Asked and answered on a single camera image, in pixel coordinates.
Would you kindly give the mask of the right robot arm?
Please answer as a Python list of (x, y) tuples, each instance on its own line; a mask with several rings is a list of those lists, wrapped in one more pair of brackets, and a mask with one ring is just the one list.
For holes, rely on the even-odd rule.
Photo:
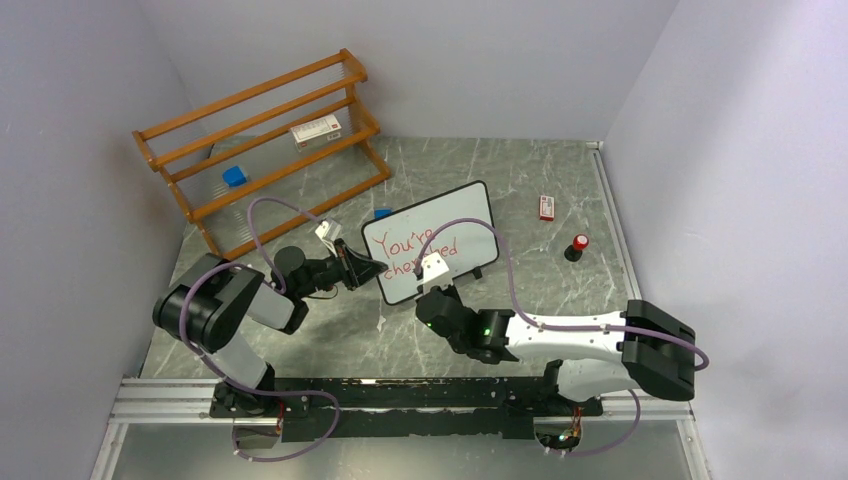
[(640, 389), (668, 401), (695, 397), (704, 364), (695, 331), (656, 305), (631, 299), (622, 311), (589, 316), (522, 315), (511, 309), (474, 310), (454, 287), (416, 301), (416, 318), (460, 355), (484, 364), (560, 362), (539, 391), (550, 413), (602, 394)]

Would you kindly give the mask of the small whiteboard with black frame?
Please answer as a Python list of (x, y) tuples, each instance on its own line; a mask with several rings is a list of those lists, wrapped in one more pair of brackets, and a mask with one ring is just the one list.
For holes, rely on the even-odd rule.
[(500, 256), (486, 183), (475, 180), (365, 223), (368, 255), (388, 266), (377, 282), (383, 301), (397, 305), (417, 295), (420, 253), (438, 253), (457, 278)]

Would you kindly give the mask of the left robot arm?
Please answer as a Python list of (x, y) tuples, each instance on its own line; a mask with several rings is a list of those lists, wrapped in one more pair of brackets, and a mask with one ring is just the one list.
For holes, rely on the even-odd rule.
[(265, 277), (252, 267), (203, 255), (156, 301), (154, 325), (212, 362), (221, 377), (218, 393), (226, 409), (261, 416), (278, 404), (274, 368), (240, 332), (244, 318), (272, 330), (293, 334), (309, 312), (306, 298), (338, 285), (354, 291), (387, 271), (385, 263), (334, 241), (322, 259), (286, 246), (272, 260)]

